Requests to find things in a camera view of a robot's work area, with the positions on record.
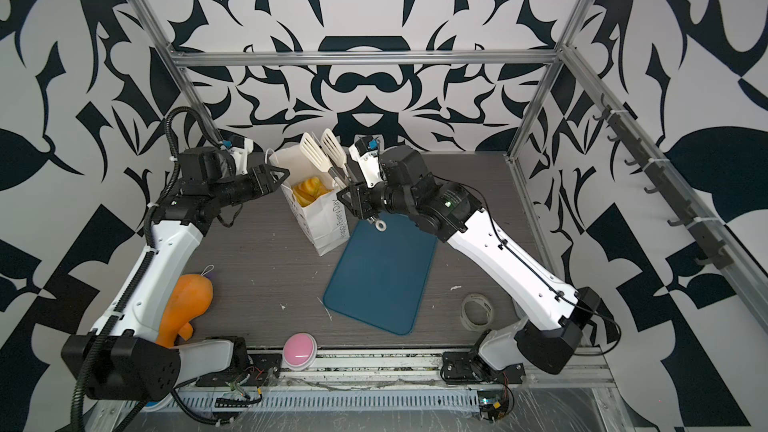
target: blue cutting board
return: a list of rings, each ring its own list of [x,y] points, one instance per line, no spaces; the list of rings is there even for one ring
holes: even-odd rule
[[[437,237],[406,216],[380,216],[384,232],[367,221],[357,223],[322,302],[334,312],[406,335],[416,323]]]

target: roll of tape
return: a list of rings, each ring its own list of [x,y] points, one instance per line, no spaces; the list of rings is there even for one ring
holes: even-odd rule
[[[476,324],[475,322],[472,322],[469,320],[469,317],[467,317],[467,304],[469,302],[475,302],[476,304],[479,304],[483,309],[485,310],[485,316],[486,320],[484,324]],[[493,322],[494,318],[494,311],[493,306],[491,305],[490,301],[488,300],[485,295],[482,294],[470,294],[464,297],[464,301],[462,301],[462,312],[461,312],[461,318],[462,318],[462,326],[464,326],[465,329],[468,331],[473,332],[483,332],[485,329],[489,328],[491,326],[491,323]]]

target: wall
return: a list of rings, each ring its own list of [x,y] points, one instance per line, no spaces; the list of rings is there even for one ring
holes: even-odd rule
[[[0,429],[56,430],[62,345],[144,245],[179,92],[125,0],[0,0],[0,97]]]
[[[551,49],[576,0],[149,0],[179,51]],[[276,149],[326,127],[351,145],[504,150],[536,65],[197,67],[221,129]]]
[[[768,0],[596,0],[575,45],[766,265]],[[604,300],[607,355],[639,430],[764,430],[768,337],[598,108],[558,78],[525,144],[526,188],[560,273]],[[590,338],[617,339],[596,319]]]

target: pink button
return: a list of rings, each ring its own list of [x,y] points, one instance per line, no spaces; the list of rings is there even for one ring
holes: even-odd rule
[[[292,370],[308,368],[317,355],[317,342],[309,334],[301,332],[292,335],[283,347],[283,360]]]

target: white paper bag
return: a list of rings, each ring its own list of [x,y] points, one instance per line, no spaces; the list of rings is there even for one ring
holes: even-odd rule
[[[287,147],[272,154],[267,151],[271,164],[290,170],[290,176],[280,186],[283,189],[293,215],[306,237],[315,246],[318,255],[333,250],[350,238],[350,228],[346,224],[344,205],[336,199],[341,188],[333,181],[328,172],[321,172],[301,153],[300,146]],[[302,207],[293,195],[291,187],[304,182],[310,177],[320,178],[322,184],[331,192]]]

